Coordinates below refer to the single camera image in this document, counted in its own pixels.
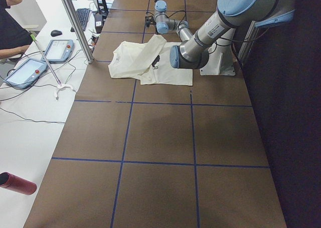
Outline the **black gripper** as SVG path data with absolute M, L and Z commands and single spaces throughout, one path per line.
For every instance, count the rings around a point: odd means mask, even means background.
M 151 25 L 155 26 L 156 22 L 154 20 L 154 16 L 145 16 L 144 18 L 145 26 L 150 27 Z

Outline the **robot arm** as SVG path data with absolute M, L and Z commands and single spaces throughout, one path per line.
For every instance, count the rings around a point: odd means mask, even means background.
M 176 69 L 200 69 L 209 60 L 208 48 L 230 29 L 254 21 L 271 28 L 293 19 L 295 0 L 217 0 L 217 10 L 187 41 L 172 46 L 170 64 Z
M 175 11 L 172 15 L 184 12 L 184 16 L 181 20 L 171 19 L 171 16 L 167 15 L 168 5 L 164 0 L 154 0 L 154 13 L 146 11 L 144 22 L 146 27 L 150 25 L 155 26 L 155 32 L 157 34 L 167 34 L 169 31 L 176 31 L 179 33 L 183 28 L 189 28 L 188 22 L 185 20 L 186 11 Z

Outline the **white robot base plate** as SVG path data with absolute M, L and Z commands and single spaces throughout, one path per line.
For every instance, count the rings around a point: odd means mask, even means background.
M 235 29 L 229 30 L 209 48 L 209 61 L 200 69 L 201 76 L 235 76 L 230 41 L 234 33 Z

